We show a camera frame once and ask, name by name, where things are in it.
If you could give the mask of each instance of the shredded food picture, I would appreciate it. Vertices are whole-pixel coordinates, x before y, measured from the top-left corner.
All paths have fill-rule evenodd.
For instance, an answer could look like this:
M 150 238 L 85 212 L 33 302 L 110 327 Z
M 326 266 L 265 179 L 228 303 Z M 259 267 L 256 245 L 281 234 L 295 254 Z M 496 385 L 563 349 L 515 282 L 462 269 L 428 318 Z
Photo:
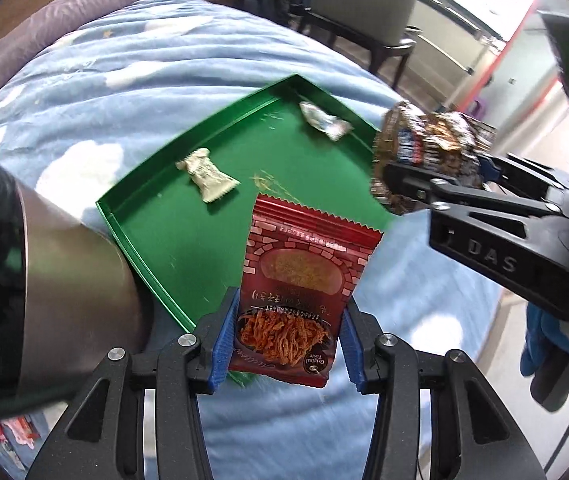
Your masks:
M 295 366 L 314 345 L 329 337 L 317 321 L 273 310 L 258 310 L 242 316 L 242 344 L 263 354 L 266 361 Z

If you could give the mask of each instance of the shiny gold wrapper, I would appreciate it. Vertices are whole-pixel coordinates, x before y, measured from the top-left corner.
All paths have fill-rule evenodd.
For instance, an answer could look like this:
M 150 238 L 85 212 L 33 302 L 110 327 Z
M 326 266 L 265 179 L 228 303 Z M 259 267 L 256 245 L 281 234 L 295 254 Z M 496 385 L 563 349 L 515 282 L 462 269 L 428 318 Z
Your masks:
M 462 186 L 480 189 L 482 176 L 476 154 L 488 150 L 491 143 L 487 139 L 479 142 L 478 138 L 478 130 L 464 114 L 424 115 L 409 102 L 399 102 L 387 113 L 383 129 L 375 139 L 372 195 L 395 214 L 427 206 L 387 188 L 383 169 L 390 161 L 453 176 Z

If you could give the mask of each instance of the tray rim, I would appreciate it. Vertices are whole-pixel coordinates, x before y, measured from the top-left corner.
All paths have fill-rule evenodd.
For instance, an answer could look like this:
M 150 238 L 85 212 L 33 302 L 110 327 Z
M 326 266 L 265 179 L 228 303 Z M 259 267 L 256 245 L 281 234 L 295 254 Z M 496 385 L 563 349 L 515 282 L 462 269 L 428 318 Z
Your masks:
M 171 145 L 177 139 L 183 138 L 184 136 L 189 136 L 189 134 L 191 134 L 193 130 L 203 128 L 204 127 L 203 125 L 206 125 L 209 122 L 215 123 L 217 118 L 224 117 L 224 115 L 227 114 L 231 110 L 231 108 L 236 107 L 238 103 L 243 101 L 250 102 L 251 100 L 255 100 L 256 98 L 260 97 L 260 94 L 270 94 L 270 92 L 273 89 L 278 87 L 284 87 L 284 88 L 290 87 L 291 89 L 293 89 L 293 91 L 296 91 L 296 93 L 298 94 L 300 94 L 300 92 L 298 92 L 298 89 L 300 87 L 303 87 L 303 89 L 304 87 L 306 87 L 313 91 L 320 91 L 322 94 L 324 94 L 324 97 L 326 97 L 327 100 L 332 102 L 333 107 L 340 109 L 340 113 L 338 114 L 340 118 L 348 120 L 352 124 L 354 123 L 354 121 L 357 121 L 357 123 L 359 123 L 358 124 L 359 127 L 354 128 L 354 130 L 358 131 L 359 134 L 356 134 L 355 132 L 350 132 L 347 135 L 356 137 L 356 139 L 359 140 L 362 146 L 367 150 L 369 150 L 369 152 L 372 153 L 373 155 L 373 139 L 375 138 L 376 133 L 378 133 L 378 129 L 375 126 L 373 126 L 373 124 L 371 124 L 367 120 L 357 115 L 351 108 L 349 108 L 343 102 L 338 100 L 337 97 L 335 97 L 334 95 L 325 91 L 321 87 L 315 85 L 314 83 L 304 78 L 303 76 L 294 73 L 283 79 L 275 81 L 270 85 L 264 86 L 263 88 L 260 88 L 255 92 L 251 92 L 250 94 L 244 96 L 239 100 L 230 103 L 226 107 L 221 108 L 220 110 L 214 112 L 212 115 L 205 118 L 201 122 L 194 124 L 194 126 L 191 126 L 182 134 L 169 140 L 167 144 L 162 146 L 157 152 L 153 153 L 152 155 L 149 155 L 148 158 L 146 158 L 144 161 L 138 164 L 138 166 L 133 168 L 133 170 L 127 173 L 124 177 L 122 177 L 122 179 L 120 179 L 119 182 L 114 184 L 114 186 L 111 187 L 111 189 L 109 189 L 106 193 L 104 193 L 104 195 L 101 196 L 100 199 L 98 199 L 98 201 L 96 202 L 96 207 L 98 208 L 101 217 L 104 219 L 104 222 L 106 222 L 106 225 L 109 228 L 109 232 L 111 232 L 111 235 L 114 237 L 114 240 L 116 241 L 120 250 L 124 253 L 124 256 L 126 257 L 127 261 L 129 261 L 130 265 L 135 269 L 135 271 L 138 273 L 138 276 L 143 280 L 145 285 L 162 303 L 162 306 L 164 306 L 164 308 L 171 314 L 171 316 L 176 320 L 176 322 L 184 330 L 187 330 L 187 332 L 191 332 L 196 327 L 196 324 L 189 318 L 189 316 L 187 316 L 186 313 L 184 313 L 180 305 L 175 300 L 173 300 L 173 298 L 171 298 L 170 294 L 164 288 L 162 283 L 159 282 L 159 280 L 155 277 L 154 273 L 151 271 L 151 269 L 149 269 L 144 259 L 140 256 L 137 249 L 135 248 L 135 246 L 127 236 L 127 234 L 125 234 L 125 232 L 123 231 L 120 222 L 116 218 L 115 210 L 124 206 L 127 200 L 130 200 L 130 198 L 133 197 L 133 195 L 131 195 L 129 198 L 125 199 L 124 201 L 119 202 L 117 208 L 114 209 L 112 209 L 110 202 L 114 198 L 114 195 L 117 195 L 119 188 L 125 186 L 127 181 L 137 180 L 138 174 L 141 173 L 144 174 L 145 170 L 152 165 L 152 162 L 156 158 L 161 158 L 162 153 L 168 152 Z M 258 110 L 269 106 L 270 104 L 274 103 L 277 99 L 278 98 L 270 98 L 264 100 L 264 102 L 262 102 L 257 107 L 251 108 L 251 110 L 236 116 L 233 120 L 225 123 L 224 126 L 212 128 L 211 129 L 212 133 L 209 136 L 207 136 L 207 138 L 201 139 L 199 142 L 205 143 L 208 139 L 217 136 L 222 131 L 242 121 L 243 119 L 257 112 Z M 367 137 L 370 137 L 370 139 L 363 139 L 362 138 L 363 133 L 366 133 Z M 142 189 L 144 189 L 144 186 L 138 188 L 138 192 L 140 192 Z

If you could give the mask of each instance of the green tray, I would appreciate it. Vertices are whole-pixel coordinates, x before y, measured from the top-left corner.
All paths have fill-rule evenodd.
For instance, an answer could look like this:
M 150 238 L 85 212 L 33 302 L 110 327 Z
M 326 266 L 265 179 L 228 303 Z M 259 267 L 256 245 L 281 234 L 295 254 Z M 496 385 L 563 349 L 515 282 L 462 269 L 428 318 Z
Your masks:
M 306 123 L 300 101 L 349 121 L 338 142 Z M 239 286 L 258 192 L 376 229 L 393 217 L 369 193 L 376 129 L 327 92 L 292 75 L 229 105 L 172 140 L 124 177 L 98 209 L 118 245 L 182 327 L 193 330 Z M 175 162 L 193 150 L 241 184 L 205 204 Z

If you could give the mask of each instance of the blue bedsheet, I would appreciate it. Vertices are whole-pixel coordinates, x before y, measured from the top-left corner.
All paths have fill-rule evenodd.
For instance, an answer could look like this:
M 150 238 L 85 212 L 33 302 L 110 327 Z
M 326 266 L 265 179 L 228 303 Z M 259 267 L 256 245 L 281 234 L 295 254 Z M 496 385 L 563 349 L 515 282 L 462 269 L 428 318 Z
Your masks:
M 0 91 L 0 164 L 106 232 L 94 203 L 121 177 L 216 110 L 291 73 L 375 126 L 399 98 L 292 30 L 200 0 L 143 0 L 61 38 Z M 427 227 L 427 212 L 395 222 L 356 299 L 416 348 L 475 357 L 499 288 L 431 250 Z M 158 316 L 152 343 L 177 333 Z M 349 383 L 341 352 L 322 390 L 264 377 L 244 390 L 225 383 L 200 398 L 216 480 L 360 478 L 376 402 Z

